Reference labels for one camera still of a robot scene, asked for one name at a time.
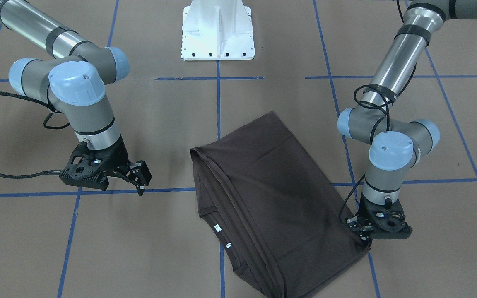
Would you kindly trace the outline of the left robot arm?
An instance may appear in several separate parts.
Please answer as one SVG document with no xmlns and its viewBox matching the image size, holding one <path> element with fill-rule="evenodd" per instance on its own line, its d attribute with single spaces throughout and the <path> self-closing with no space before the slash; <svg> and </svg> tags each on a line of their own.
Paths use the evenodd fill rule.
<svg viewBox="0 0 477 298">
<path fill-rule="evenodd" d="M 350 139 L 369 144 L 369 164 L 358 211 L 341 219 L 364 245 L 375 239 L 407 239 L 407 224 L 399 201 L 407 172 L 440 141 L 429 120 L 392 120 L 392 106 L 405 91 L 432 35 L 450 19 L 477 19 L 477 0 L 413 0 L 401 13 L 402 26 L 368 84 L 354 91 L 355 108 L 340 113 L 337 129 Z"/>
</svg>

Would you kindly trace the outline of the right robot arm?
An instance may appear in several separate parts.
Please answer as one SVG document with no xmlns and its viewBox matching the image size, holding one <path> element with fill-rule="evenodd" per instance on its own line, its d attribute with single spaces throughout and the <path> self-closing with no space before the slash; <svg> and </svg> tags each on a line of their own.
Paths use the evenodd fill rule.
<svg viewBox="0 0 477 298">
<path fill-rule="evenodd" d="M 106 85 L 125 79 L 130 64 L 116 47 L 100 48 L 75 30 L 62 25 L 26 0 L 0 0 L 0 25 L 17 32 L 53 57 L 43 61 L 22 58 L 14 62 L 8 79 L 9 96 L 38 103 L 51 115 L 61 113 L 79 141 L 61 170 L 9 179 L 55 175 L 66 185 L 105 191 L 108 178 L 117 177 L 144 194 L 152 175 L 145 161 L 131 162 L 106 94 Z"/>
</svg>

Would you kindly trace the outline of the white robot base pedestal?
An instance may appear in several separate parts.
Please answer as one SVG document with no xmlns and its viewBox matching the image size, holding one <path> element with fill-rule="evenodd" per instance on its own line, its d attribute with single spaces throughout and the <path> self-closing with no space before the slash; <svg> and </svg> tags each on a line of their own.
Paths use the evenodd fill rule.
<svg viewBox="0 0 477 298">
<path fill-rule="evenodd" d="M 255 57 L 251 9 L 241 0 L 193 0 L 183 9 L 183 61 Z"/>
</svg>

